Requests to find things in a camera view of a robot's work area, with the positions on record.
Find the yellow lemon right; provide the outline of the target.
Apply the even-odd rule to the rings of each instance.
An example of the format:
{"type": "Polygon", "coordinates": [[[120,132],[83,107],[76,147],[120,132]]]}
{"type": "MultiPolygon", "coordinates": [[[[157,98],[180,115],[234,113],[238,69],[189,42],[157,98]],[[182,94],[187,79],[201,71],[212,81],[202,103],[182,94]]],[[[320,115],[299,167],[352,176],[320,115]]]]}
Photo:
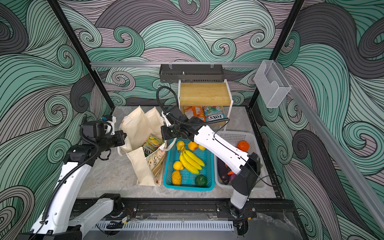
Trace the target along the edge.
{"type": "Polygon", "coordinates": [[[206,148],[203,147],[202,145],[198,145],[198,148],[201,150],[201,151],[204,151],[206,148]]]}

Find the teal plastic basket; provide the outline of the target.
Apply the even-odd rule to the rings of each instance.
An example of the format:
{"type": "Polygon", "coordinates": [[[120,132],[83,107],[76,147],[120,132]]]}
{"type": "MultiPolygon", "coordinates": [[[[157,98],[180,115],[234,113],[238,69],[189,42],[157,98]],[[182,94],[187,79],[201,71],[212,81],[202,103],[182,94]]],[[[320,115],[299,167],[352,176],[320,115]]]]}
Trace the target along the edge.
{"type": "Polygon", "coordinates": [[[182,191],[213,190],[214,154],[188,139],[175,139],[168,151],[164,185],[182,191]]]}

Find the purple eggplant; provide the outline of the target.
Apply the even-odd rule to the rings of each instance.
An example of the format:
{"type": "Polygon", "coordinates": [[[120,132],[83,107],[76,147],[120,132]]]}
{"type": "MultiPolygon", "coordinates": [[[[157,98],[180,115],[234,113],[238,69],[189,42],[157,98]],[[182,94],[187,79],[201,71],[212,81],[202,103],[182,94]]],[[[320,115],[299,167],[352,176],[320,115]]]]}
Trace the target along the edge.
{"type": "Polygon", "coordinates": [[[217,169],[218,169],[218,174],[219,177],[224,185],[227,185],[230,182],[230,177],[228,175],[228,169],[226,164],[221,160],[217,159],[217,169]]]}

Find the yellow green Fox's candy bag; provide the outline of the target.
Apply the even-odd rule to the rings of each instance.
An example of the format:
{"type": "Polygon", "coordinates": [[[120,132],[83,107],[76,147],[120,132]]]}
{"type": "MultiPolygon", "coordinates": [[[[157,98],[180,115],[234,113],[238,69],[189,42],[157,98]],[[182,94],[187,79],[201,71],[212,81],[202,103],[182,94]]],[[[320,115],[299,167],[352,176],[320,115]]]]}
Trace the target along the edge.
{"type": "Polygon", "coordinates": [[[154,135],[150,135],[149,138],[142,145],[145,157],[148,157],[154,153],[162,144],[163,140],[157,138],[154,135]]]}

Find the aluminium wall rail right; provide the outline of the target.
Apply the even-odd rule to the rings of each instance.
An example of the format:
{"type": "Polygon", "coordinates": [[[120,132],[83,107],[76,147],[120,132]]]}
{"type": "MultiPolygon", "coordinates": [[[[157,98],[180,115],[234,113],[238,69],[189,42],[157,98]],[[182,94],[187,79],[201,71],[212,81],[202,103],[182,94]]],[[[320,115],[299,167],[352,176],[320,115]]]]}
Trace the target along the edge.
{"type": "Polygon", "coordinates": [[[384,203],[319,117],[317,109],[314,108],[318,105],[316,103],[315,94],[302,93],[299,84],[290,78],[283,66],[277,62],[275,62],[275,65],[277,66],[278,73],[282,75],[282,79],[287,82],[287,85],[291,88],[290,94],[292,98],[296,101],[303,114],[307,117],[309,123],[313,126],[313,129],[331,154],[331,157],[344,172],[349,183],[365,204],[371,216],[374,218],[380,229],[383,230],[384,203]]]}

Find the white plastic basket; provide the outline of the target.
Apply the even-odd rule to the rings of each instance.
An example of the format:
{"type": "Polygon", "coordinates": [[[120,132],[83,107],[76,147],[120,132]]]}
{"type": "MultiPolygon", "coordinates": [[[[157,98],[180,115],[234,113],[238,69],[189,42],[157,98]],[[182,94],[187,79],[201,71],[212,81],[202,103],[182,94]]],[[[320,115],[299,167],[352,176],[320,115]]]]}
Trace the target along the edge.
{"type": "Polygon", "coordinates": [[[271,181],[268,177],[268,170],[265,167],[265,162],[262,157],[262,153],[260,151],[257,139],[254,134],[246,133],[246,132],[238,132],[238,131],[219,131],[218,135],[226,140],[229,144],[236,147],[239,142],[246,141],[249,144],[249,149],[247,153],[256,153],[259,155],[261,159],[261,177],[264,177],[262,180],[259,180],[255,187],[253,188],[253,192],[255,191],[264,191],[268,186],[266,183],[270,184],[271,181]]]}

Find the orange fruit in white basket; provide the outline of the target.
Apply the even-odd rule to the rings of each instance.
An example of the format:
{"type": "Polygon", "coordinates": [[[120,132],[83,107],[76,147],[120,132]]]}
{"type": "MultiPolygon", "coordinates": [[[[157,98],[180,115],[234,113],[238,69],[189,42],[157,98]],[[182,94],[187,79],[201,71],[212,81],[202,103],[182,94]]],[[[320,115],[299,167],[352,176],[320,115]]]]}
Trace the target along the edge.
{"type": "Polygon", "coordinates": [[[247,152],[250,148],[250,145],[247,141],[240,141],[237,144],[237,148],[243,152],[247,152]]]}

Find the yellow textured pineapple fruit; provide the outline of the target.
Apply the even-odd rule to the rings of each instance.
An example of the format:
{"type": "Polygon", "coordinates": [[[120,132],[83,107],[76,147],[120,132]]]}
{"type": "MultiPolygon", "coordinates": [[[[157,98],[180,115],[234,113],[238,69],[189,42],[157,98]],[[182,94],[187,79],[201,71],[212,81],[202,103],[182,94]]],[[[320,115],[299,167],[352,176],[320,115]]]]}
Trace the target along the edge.
{"type": "Polygon", "coordinates": [[[173,173],[172,173],[172,184],[174,186],[180,186],[181,183],[182,183],[182,176],[181,176],[180,171],[178,171],[178,170],[173,171],[173,173]]]}

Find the orange snack bag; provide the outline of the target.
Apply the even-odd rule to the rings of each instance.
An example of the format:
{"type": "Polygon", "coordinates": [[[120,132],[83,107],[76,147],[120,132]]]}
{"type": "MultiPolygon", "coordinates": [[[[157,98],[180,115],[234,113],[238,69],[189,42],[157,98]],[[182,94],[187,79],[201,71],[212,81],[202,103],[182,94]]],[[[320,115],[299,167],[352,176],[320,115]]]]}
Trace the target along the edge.
{"type": "Polygon", "coordinates": [[[199,106],[184,107],[184,112],[188,119],[192,117],[197,117],[204,122],[206,121],[204,109],[202,107],[199,107],[199,106]]]}

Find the aluminium wall rail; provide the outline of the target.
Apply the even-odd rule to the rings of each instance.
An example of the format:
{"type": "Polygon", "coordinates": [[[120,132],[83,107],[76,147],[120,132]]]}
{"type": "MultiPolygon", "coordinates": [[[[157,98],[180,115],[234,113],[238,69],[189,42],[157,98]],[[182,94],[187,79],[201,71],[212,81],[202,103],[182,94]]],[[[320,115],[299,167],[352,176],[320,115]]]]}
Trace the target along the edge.
{"type": "Polygon", "coordinates": [[[160,68],[161,65],[168,65],[170,68],[173,65],[208,65],[210,67],[215,65],[222,65],[223,68],[244,68],[244,69],[253,69],[258,68],[261,63],[251,62],[123,62],[123,61],[95,61],[90,62],[92,68],[160,68]]]}
{"type": "Polygon", "coordinates": [[[277,62],[275,62],[275,65],[277,66],[278,73],[282,75],[282,79],[287,82],[287,85],[291,88],[290,94],[292,98],[296,101],[303,114],[307,117],[309,123],[313,126],[313,129],[331,154],[331,157],[344,172],[349,183],[365,204],[371,216],[374,218],[380,229],[383,230],[384,203],[319,117],[317,109],[314,108],[318,105],[316,103],[315,94],[302,93],[299,84],[290,78],[283,66],[277,62]]]}

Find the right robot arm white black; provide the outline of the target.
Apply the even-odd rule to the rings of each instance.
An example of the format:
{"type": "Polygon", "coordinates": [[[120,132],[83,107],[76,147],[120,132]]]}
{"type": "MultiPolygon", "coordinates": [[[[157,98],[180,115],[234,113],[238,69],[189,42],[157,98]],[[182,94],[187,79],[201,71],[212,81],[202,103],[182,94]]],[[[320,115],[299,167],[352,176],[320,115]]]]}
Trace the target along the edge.
{"type": "Polygon", "coordinates": [[[241,218],[246,202],[258,180],[261,179],[261,158],[257,153],[241,151],[222,139],[209,125],[217,121],[204,122],[197,117],[188,119],[179,109],[178,105],[165,108],[160,100],[160,91],[169,90],[175,98],[177,94],[168,86],[157,89],[156,100],[166,118],[165,125],[161,126],[163,140],[175,138],[189,139],[209,150],[236,174],[232,181],[234,188],[229,208],[231,215],[241,218]]]}

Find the yellow banana bunch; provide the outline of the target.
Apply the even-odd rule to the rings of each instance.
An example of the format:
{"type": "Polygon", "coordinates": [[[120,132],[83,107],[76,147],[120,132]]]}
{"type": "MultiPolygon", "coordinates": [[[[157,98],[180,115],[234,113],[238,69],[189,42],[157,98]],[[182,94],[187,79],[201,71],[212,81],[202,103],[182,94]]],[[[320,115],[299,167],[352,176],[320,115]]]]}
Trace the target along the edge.
{"type": "Polygon", "coordinates": [[[192,158],[186,149],[180,151],[179,161],[183,164],[184,168],[192,174],[198,175],[200,171],[203,170],[205,164],[202,161],[199,162],[199,160],[197,157],[192,158]]]}

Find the yellow lemon on bananas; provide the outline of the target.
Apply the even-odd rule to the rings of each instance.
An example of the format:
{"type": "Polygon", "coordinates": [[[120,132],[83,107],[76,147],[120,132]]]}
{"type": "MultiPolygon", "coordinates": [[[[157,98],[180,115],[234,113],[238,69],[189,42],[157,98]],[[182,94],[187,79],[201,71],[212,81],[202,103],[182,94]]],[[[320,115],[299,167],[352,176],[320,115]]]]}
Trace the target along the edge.
{"type": "Polygon", "coordinates": [[[184,169],[184,166],[180,161],[175,161],[173,164],[173,168],[176,171],[182,171],[184,169]]]}

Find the teal Fox's candy bag lower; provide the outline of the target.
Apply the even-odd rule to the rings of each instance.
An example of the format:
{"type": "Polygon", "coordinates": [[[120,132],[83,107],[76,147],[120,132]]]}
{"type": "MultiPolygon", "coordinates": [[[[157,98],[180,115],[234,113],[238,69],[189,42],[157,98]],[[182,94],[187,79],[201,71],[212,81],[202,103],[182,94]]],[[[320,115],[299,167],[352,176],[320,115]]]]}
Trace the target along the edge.
{"type": "Polygon", "coordinates": [[[203,106],[206,122],[219,124],[226,120],[224,110],[221,106],[203,106]]]}

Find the green avocado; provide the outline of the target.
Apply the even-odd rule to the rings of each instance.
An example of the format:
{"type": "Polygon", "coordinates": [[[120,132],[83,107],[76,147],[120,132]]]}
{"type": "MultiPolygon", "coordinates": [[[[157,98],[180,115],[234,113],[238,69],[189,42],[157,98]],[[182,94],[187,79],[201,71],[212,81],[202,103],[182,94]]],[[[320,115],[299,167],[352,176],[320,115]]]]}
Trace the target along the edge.
{"type": "Polygon", "coordinates": [[[198,175],[195,178],[195,185],[199,188],[205,188],[208,184],[208,180],[204,175],[198,175]]]}

